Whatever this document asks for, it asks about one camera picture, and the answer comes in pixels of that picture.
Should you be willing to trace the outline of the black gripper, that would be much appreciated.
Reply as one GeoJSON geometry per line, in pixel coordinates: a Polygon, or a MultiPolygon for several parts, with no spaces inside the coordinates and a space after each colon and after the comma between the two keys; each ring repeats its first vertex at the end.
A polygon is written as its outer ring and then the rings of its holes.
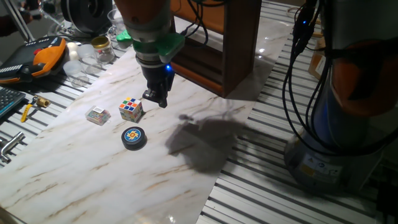
{"type": "Polygon", "coordinates": [[[166,108],[167,92],[171,90],[175,76],[171,65],[165,64],[156,68],[142,67],[142,74],[147,80],[147,90],[143,92],[142,97],[147,100],[157,100],[161,108],[166,108]]]}

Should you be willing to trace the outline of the bystander's bare hand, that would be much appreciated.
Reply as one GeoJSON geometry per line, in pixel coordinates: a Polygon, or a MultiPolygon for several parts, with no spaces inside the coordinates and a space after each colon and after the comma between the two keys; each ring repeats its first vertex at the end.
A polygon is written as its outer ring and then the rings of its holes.
{"type": "Polygon", "coordinates": [[[29,11],[19,11],[19,12],[26,24],[29,24],[34,20],[33,16],[30,14],[29,11]]]}

